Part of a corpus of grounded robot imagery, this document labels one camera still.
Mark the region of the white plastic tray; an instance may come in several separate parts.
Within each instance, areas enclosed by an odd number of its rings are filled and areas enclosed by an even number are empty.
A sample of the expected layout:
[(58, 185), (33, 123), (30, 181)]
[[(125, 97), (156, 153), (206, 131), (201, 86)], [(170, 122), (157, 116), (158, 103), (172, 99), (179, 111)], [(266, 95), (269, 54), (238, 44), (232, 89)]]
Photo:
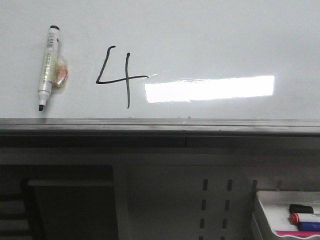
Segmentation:
[(255, 240), (318, 240), (320, 236), (294, 237), (280, 236), (275, 231), (299, 231), (290, 223), (290, 204), (311, 206), (315, 214), (320, 213), (320, 193), (318, 191), (268, 191), (256, 193), (251, 229)]

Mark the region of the red capped marker in tray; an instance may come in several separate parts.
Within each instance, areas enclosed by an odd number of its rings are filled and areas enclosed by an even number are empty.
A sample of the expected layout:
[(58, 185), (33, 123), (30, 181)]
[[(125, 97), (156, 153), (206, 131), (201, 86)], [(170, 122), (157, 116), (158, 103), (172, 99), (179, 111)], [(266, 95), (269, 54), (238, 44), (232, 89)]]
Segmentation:
[(298, 223), (319, 223), (320, 215), (312, 213), (291, 213), (289, 215), (289, 221), (293, 225)]

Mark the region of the pink eraser in tray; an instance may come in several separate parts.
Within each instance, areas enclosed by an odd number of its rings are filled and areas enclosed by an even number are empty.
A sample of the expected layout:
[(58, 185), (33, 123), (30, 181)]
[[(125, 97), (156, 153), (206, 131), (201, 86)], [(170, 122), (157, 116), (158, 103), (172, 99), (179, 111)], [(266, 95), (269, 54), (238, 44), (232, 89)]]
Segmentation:
[(276, 235), (279, 236), (291, 236), (291, 237), (300, 237), (300, 238), (308, 238), (319, 236), (319, 231), (286, 231), (286, 230), (276, 230)]

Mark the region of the blue marker in tray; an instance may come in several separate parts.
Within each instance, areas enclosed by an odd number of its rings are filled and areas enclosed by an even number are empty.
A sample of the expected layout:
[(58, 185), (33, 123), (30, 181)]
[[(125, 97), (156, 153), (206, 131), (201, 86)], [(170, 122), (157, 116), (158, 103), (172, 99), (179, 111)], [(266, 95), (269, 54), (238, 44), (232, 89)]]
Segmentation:
[(302, 232), (319, 232), (320, 222), (299, 222), (297, 228)]

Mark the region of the white whiteboard with grey frame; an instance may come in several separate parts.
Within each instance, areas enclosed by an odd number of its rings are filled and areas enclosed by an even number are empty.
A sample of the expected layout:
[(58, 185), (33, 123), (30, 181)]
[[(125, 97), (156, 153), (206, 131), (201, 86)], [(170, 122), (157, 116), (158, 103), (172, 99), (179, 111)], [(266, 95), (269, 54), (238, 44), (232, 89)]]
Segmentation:
[[(63, 88), (39, 111), (49, 27)], [(320, 133), (317, 0), (3, 0), (1, 132)]]

